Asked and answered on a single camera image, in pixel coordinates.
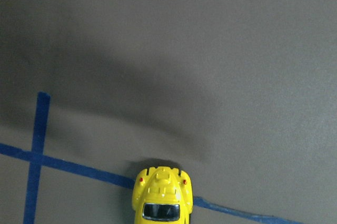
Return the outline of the yellow beetle toy car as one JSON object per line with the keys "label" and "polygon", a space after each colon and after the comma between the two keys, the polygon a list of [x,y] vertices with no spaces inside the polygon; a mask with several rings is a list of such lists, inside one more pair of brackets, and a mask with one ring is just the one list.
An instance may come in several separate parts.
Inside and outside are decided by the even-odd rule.
{"label": "yellow beetle toy car", "polygon": [[190,223],[193,189],[185,171],[167,166],[139,172],[132,194],[135,223]]}

